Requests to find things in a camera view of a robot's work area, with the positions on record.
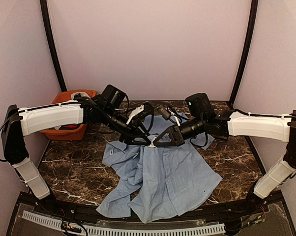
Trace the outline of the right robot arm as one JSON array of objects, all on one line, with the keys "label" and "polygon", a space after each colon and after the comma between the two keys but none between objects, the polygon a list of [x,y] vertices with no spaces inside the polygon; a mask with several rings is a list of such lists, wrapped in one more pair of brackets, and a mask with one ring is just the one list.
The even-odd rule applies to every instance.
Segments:
[{"label": "right robot arm", "polygon": [[192,118],[166,128],[154,141],[155,146],[178,147],[199,134],[221,138],[249,137],[257,147],[274,144],[279,159],[268,166],[254,185],[252,194],[242,201],[242,210],[253,213],[274,189],[296,174],[296,110],[281,115],[256,114],[239,109],[215,111],[205,93],[186,98]]}]

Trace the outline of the light blue shirt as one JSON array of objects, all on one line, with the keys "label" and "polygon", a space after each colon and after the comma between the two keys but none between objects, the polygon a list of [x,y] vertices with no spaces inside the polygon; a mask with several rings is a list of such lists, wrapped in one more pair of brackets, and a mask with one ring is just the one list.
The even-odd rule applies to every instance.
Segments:
[{"label": "light blue shirt", "polygon": [[180,216],[203,204],[221,182],[186,141],[179,147],[147,147],[113,141],[102,162],[120,180],[97,211],[108,218],[136,213],[143,223]]}]

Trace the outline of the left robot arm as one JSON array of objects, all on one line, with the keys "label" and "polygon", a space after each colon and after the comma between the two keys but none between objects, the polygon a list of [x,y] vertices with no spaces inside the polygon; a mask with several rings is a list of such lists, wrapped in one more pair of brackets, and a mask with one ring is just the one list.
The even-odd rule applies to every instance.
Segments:
[{"label": "left robot arm", "polygon": [[38,170],[39,158],[48,140],[41,131],[66,125],[100,123],[121,134],[121,140],[130,143],[136,138],[148,141],[151,126],[145,128],[143,120],[153,115],[153,107],[145,102],[136,108],[127,107],[123,112],[120,105],[128,102],[127,94],[108,85],[102,94],[90,90],[72,90],[64,101],[34,107],[7,108],[0,127],[3,157],[0,162],[14,168],[21,182],[41,200],[40,205],[49,214],[56,214],[60,204]]}]

